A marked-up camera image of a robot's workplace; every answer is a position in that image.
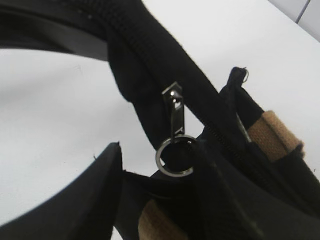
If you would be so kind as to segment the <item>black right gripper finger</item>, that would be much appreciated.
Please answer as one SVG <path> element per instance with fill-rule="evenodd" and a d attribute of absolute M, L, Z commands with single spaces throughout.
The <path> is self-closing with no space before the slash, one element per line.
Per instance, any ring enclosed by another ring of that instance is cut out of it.
<path fill-rule="evenodd" d="M 0 227 L 2 240 L 109 240 L 123 180 L 119 143 L 109 144 L 71 184 Z"/>

